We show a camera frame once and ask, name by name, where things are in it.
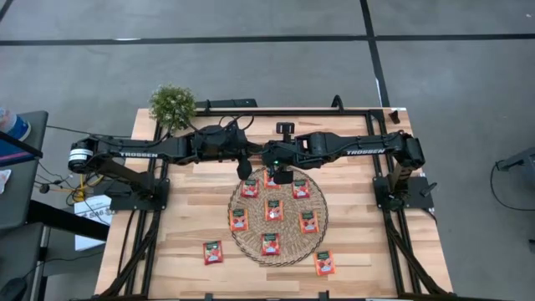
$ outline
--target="woven placemat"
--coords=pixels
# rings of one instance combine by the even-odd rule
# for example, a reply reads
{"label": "woven placemat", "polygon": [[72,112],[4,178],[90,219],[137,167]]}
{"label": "woven placemat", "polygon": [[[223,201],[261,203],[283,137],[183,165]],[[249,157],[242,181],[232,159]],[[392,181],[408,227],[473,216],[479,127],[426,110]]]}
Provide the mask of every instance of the woven placemat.
{"label": "woven placemat", "polygon": [[[293,170],[294,180],[308,179],[310,198],[294,199],[292,184],[282,185],[280,189],[264,187],[264,170],[256,170],[249,179],[258,179],[258,197],[242,197],[242,183],[238,184],[231,196],[228,209],[247,209],[249,229],[232,232],[236,244],[252,260],[268,266],[282,267],[300,262],[310,255],[323,241],[329,214],[324,194],[318,185],[301,171]],[[265,221],[264,202],[283,200],[283,221]],[[303,234],[299,226],[299,213],[314,210],[318,215],[319,232]],[[279,233],[280,255],[263,256],[262,239],[264,233]]]}

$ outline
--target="green plant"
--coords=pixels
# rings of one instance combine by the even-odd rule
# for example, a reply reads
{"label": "green plant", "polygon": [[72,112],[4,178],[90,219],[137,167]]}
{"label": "green plant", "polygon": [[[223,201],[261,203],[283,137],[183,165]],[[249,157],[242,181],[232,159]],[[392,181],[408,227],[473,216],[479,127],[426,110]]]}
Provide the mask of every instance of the green plant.
{"label": "green plant", "polygon": [[184,130],[195,116],[195,96],[188,88],[161,85],[152,93],[150,117],[164,129]]}

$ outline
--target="seed packet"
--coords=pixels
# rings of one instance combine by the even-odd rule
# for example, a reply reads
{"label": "seed packet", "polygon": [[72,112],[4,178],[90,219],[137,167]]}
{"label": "seed packet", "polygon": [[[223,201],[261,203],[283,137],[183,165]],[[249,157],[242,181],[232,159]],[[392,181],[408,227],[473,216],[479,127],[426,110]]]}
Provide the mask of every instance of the seed packet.
{"label": "seed packet", "polygon": [[204,265],[223,262],[221,241],[205,242],[202,246],[202,249],[204,250]]}
{"label": "seed packet", "polygon": [[245,180],[242,187],[243,197],[257,197],[258,196],[258,180]]}
{"label": "seed packet", "polygon": [[247,209],[234,209],[229,211],[231,217],[231,231],[245,231],[249,229]]}
{"label": "seed packet", "polygon": [[266,221],[282,221],[284,219],[282,200],[266,200],[264,207],[266,208]]}
{"label": "seed packet", "polygon": [[279,184],[275,184],[273,178],[269,177],[268,171],[264,171],[264,187],[279,189],[281,186]]}
{"label": "seed packet", "polygon": [[308,180],[296,180],[293,182],[293,198],[310,197],[308,192]]}
{"label": "seed packet", "polygon": [[299,214],[299,224],[301,225],[301,232],[316,233],[319,232],[318,216],[316,212],[301,212]]}
{"label": "seed packet", "polygon": [[336,273],[333,254],[330,251],[315,253],[314,262],[316,265],[316,273],[318,274],[318,276]]}
{"label": "seed packet", "polygon": [[262,234],[262,255],[280,255],[278,233]]}

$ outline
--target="wooden table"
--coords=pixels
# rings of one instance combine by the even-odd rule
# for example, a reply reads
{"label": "wooden table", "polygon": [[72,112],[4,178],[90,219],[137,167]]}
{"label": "wooden table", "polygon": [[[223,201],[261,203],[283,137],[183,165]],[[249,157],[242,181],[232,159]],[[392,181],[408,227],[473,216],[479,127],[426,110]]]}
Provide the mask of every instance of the wooden table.
{"label": "wooden table", "polygon": [[[219,119],[198,117],[193,124],[202,127],[217,124]],[[388,132],[411,133],[406,111],[400,111],[400,120],[398,125],[387,120]],[[256,143],[281,140],[282,136],[275,133],[278,121],[295,123],[295,135],[313,131],[367,135],[364,117],[360,116],[287,116],[257,117],[247,130],[247,138]],[[243,117],[240,126],[248,122]],[[154,131],[155,122],[148,110],[138,110],[132,138],[152,140]],[[381,160],[383,171],[387,171]],[[145,171],[147,160],[129,159],[127,166]],[[396,296],[383,217],[375,205],[371,184],[375,175],[371,156],[344,157],[321,169],[305,171],[321,187],[329,206],[329,228],[318,250],[333,252],[337,272],[323,277],[316,276],[312,257],[290,267],[265,268],[240,252],[227,225],[227,204],[239,182],[236,167],[236,162],[170,166],[172,188],[161,217],[149,298],[204,298],[205,293],[214,293],[215,298],[317,298],[318,292],[325,290],[330,291],[331,298]],[[422,210],[405,212],[416,257],[443,289],[451,291],[434,221]],[[114,216],[95,293],[108,288],[117,274],[129,215],[119,212]],[[130,257],[136,218],[125,261]],[[225,262],[205,266],[202,244],[214,240],[222,240]],[[410,277],[401,254],[400,264],[405,290],[410,291]],[[144,262],[139,264],[134,293],[140,291],[144,266]]]}

